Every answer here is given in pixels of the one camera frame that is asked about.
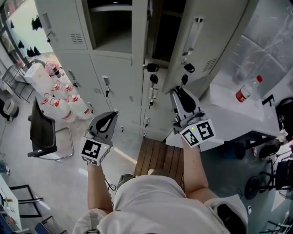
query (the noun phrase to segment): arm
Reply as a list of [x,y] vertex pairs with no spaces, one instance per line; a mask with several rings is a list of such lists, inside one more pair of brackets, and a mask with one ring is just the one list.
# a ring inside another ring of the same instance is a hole
[[106,213],[113,211],[111,198],[105,183],[104,173],[101,166],[87,165],[88,190],[87,205],[88,209],[101,209]]
[[208,188],[198,147],[190,146],[182,139],[184,151],[184,186],[186,197],[204,203],[217,196]]

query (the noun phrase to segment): white table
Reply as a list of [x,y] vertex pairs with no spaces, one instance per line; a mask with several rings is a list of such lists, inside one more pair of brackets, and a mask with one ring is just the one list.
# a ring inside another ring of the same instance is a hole
[[16,226],[22,230],[22,224],[20,221],[20,214],[19,214],[19,208],[18,208],[18,199],[14,195],[14,193],[11,191],[10,187],[6,184],[3,177],[0,175],[0,194],[3,197],[3,199],[12,199],[11,202],[5,202],[4,203],[4,210],[7,213],[7,215],[12,218],[15,221]]

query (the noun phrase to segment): red bottle cap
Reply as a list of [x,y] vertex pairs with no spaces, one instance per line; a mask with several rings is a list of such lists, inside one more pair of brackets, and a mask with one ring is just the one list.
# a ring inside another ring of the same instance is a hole
[[258,75],[258,76],[256,77],[256,79],[257,79],[258,82],[260,82],[260,83],[262,82],[262,76],[261,76],[261,75]]

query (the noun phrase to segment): person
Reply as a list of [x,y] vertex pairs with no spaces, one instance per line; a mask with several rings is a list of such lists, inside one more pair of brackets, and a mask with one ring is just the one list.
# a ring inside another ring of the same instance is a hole
[[124,176],[112,206],[102,167],[88,164],[89,212],[73,234],[245,234],[248,217],[239,196],[218,198],[208,187],[198,147],[182,142],[185,193],[168,175],[150,170]]

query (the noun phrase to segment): white t-shirt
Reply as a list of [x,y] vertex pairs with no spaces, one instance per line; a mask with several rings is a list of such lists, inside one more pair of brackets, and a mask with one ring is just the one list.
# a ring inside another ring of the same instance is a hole
[[238,195],[211,199],[204,204],[186,198],[175,180],[142,175],[123,184],[114,198],[114,211],[90,210],[74,227],[73,234],[229,234],[217,215],[226,204],[247,230],[247,212]]

